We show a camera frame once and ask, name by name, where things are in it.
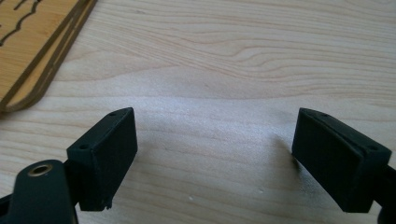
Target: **clamp jaw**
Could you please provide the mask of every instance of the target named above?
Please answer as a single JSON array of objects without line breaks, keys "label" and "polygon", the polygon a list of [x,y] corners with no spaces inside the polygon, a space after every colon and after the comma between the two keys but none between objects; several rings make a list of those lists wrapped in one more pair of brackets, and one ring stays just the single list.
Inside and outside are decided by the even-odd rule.
[{"label": "clamp jaw", "polygon": [[327,114],[301,108],[292,155],[344,212],[382,210],[378,223],[396,223],[396,171],[391,151]]},{"label": "clamp jaw", "polygon": [[40,161],[19,172],[0,199],[0,224],[78,223],[82,211],[110,208],[137,152],[134,110],[114,111],[67,149],[68,160]]}]

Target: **screw hole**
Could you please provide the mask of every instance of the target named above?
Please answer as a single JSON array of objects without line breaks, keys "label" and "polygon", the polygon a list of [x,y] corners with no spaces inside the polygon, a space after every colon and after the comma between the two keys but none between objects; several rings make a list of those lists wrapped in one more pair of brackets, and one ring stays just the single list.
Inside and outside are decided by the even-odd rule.
[{"label": "screw hole", "polygon": [[84,144],[84,145],[79,146],[79,149],[87,149],[88,147],[90,147],[90,145]]},{"label": "screw hole", "polygon": [[31,177],[36,177],[36,176],[44,175],[48,173],[50,170],[52,170],[51,164],[38,165],[37,167],[30,170],[28,175]]}]

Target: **plywood board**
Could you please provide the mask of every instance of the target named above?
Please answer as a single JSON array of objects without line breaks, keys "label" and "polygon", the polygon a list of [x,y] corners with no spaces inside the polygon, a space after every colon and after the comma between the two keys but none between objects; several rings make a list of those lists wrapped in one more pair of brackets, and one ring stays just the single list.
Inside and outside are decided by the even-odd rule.
[{"label": "plywood board", "polygon": [[90,15],[95,3],[96,0],[87,0],[84,6],[75,12],[73,18],[53,42],[49,50],[47,50],[35,69],[12,96],[4,111],[12,112],[24,109],[41,98]]},{"label": "plywood board", "polygon": [[83,0],[0,3],[0,108],[31,73]]}]

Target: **laser-cut wood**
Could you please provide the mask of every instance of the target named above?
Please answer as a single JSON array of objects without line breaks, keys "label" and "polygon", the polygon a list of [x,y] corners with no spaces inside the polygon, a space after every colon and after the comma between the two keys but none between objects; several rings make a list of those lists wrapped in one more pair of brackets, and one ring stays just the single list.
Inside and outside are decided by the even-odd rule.
[{"label": "laser-cut wood", "polygon": [[29,77],[26,78],[7,103],[4,111],[12,112],[24,109],[36,103],[42,97],[67,55],[67,51],[70,50],[79,31],[88,19],[95,3],[96,0],[87,0],[76,11],[72,20],[66,25]]},{"label": "laser-cut wood", "polygon": [[0,110],[3,110],[85,1],[28,0],[19,7],[17,5],[21,0],[6,0],[1,3]]},{"label": "laser-cut wood", "polygon": [[376,223],[378,204],[344,213],[290,151],[303,106],[396,152],[396,1],[116,0],[89,19],[39,104],[0,114],[0,197],[133,106],[136,162],[79,223]]}]

